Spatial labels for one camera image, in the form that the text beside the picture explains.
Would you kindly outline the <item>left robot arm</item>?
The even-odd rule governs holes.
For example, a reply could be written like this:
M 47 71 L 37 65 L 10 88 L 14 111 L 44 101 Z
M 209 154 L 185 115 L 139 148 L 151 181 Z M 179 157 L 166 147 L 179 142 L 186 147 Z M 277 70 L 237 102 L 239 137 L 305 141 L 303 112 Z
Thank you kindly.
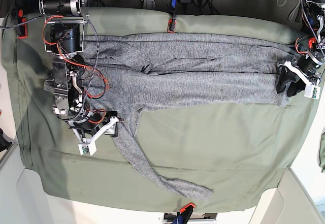
M 318 100 L 323 77 L 319 69 L 324 65 L 324 0 L 299 0 L 297 16 L 306 35 L 295 41 L 299 57 L 277 64 L 276 92 L 290 98 L 303 91 L 305 97 Z

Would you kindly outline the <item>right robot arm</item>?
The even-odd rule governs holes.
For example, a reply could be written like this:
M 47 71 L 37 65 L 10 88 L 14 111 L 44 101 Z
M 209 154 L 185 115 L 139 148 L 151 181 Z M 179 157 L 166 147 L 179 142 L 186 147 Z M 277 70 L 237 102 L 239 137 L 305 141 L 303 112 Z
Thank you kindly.
M 88 0 L 40 0 L 45 16 L 42 39 L 45 51 L 52 53 L 51 75 L 45 87 L 53 91 L 52 110 L 78 139 L 81 155 L 94 155 L 96 140 L 103 134 L 118 135 L 121 122 L 117 112 L 96 108 L 91 100 L 102 98 L 109 83 L 97 69 L 99 39 L 96 38 L 95 61 L 86 63 L 81 56 L 87 27 L 93 24 L 82 14 Z

